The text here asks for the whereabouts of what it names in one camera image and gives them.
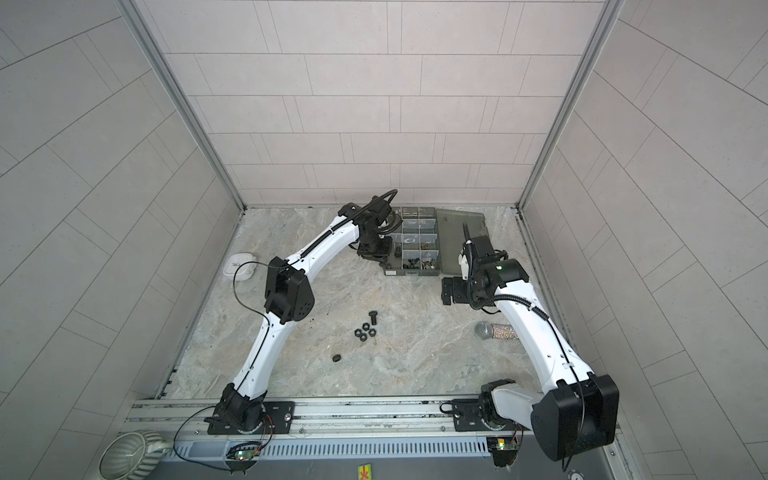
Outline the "green compartment organizer box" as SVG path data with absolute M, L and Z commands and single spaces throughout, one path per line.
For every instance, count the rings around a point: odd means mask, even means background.
M 390 232 L 389 256 L 382 264 L 386 276 L 460 276 L 459 257 L 470 237 L 488 235 L 483 213 L 434 207 L 395 207 L 401 225 Z

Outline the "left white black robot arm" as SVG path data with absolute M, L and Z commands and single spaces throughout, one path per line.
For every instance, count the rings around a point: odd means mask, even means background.
M 397 193 L 392 189 L 375 195 L 363 206 L 344 205 L 312 242 L 265 265 L 265 304 L 259 313 L 262 325 L 243 366 L 223 389 L 212 414 L 204 419 L 209 434 L 252 434 L 266 429 L 264 398 L 269 380 L 287 339 L 314 308 L 313 280 L 352 244 L 364 259 L 385 259 L 391 249 L 391 240 L 385 235 L 402 223 L 399 217 L 389 219 L 391 201 Z

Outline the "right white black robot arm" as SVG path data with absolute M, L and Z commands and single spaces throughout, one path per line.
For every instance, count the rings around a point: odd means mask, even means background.
M 609 375 L 598 376 L 568 344 L 537 298 L 520 262 L 492 246 L 486 235 L 463 231 L 452 301 L 483 311 L 494 307 L 517 335 L 540 382 L 539 391 L 510 379 L 482 386 L 472 405 L 491 431 L 529 430 L 547 458 L 567 468 L 581 453 L 614 442 L 620 393 Z

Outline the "sprinkle-filled clear bottle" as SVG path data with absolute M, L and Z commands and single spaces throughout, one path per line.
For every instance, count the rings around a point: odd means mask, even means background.
M 509 324 L 478 322 L 475 334 L 482 340 L 517 340 L 518 334 Z

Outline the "black nut cluster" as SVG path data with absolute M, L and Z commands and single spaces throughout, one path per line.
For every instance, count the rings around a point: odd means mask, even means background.
M 360 328 L 354 330 L 353 334 L 361 342 L 366 342 L 368 339 L 377 336 L 377 330 L 370 323 L 363 323 Z

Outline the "white round container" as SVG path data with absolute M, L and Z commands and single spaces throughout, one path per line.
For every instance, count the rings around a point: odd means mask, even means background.
M 235 282 L 249 280 L 258 265 L 253 254 L 248 252 L 231 255 L 223 265 L 222 274 Z

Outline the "right controller board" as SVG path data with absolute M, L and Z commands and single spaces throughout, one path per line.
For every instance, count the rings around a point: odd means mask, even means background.
M 487 437 L 487 450 L 497 468 L 511 468 L 517 460 L 520 442 L 516 437 Z

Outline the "controller board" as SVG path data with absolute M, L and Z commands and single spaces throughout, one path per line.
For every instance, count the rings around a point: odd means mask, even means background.
M 242 472 L 245 474 L 253 467 L 260 456 L 262 443 L 259 441 L 249 441 L 232 446 L 225 454 L 225 463 L 232 472 Z
M 487 450 L 497 468 L 511 468 L 517 460 L 520 442 L 516 437 L 487 437 Z

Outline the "left controller board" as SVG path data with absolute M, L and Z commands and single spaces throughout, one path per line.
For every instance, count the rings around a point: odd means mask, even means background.
M 249 441 L 232 446 L 225 454 L 225 463 L 232 472 L 242 472 L 245 474 L 253 467 L 260 456 L 262 443 L 259 441 Z

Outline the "aluminium mounting rail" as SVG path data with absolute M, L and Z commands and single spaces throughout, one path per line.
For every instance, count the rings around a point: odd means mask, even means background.
M 619 396 L 588 392 L 583 398 L 551 393 L 532 397 L 515 414 L 503 413 L 508 387 L 478 396 L 328 397 L 249 400 L 230 393 L 215 400 L 139 400 L 120 429 L 163 435 L 267 435 L 320 438 L 354 436 L 505 435 L 517 431 L 586 435 L 609 440 Z

